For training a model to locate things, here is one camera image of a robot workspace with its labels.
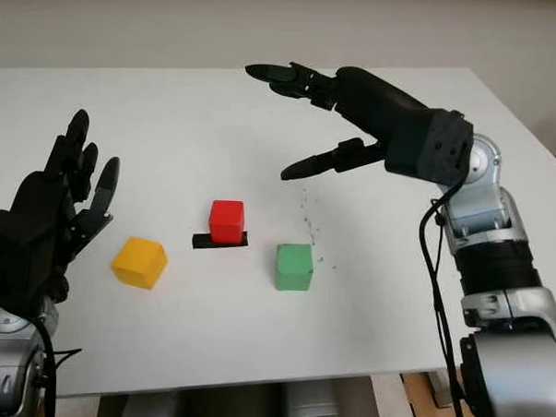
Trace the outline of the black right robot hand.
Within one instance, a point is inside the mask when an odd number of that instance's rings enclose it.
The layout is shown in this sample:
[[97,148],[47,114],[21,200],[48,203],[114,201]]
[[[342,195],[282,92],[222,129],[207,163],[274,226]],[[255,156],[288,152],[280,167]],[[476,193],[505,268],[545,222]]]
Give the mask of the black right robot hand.
[[366,146],[360,138],[340,142],[335,149],[310,156],[281,171],[282,180],[313,177],[328,170],[337,173],[382,161],[392,136],[405,118],[426,105],[375,74],[343,66],[332,77],[308,66],[255,64],[244,67],[250,77],[291,99],[306,98],[311,105],[333,110],[376,142]]

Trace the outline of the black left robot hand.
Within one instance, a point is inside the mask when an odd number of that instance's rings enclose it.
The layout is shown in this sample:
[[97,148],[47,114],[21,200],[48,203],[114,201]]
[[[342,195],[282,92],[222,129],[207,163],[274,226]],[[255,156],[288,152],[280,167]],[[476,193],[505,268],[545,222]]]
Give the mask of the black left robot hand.
[[120,160],[106,162],[99,181],[91,184],[98,147],[87,141],[89,115],[78,110],[65,134],[56,138],[41,172],[30,173],[18,188],[11,211],[46,223],[53,253],[42,267],[46,278],[39,292],[57,304],[67,298],[68,265],[112,221],[109,206],[118,185]]

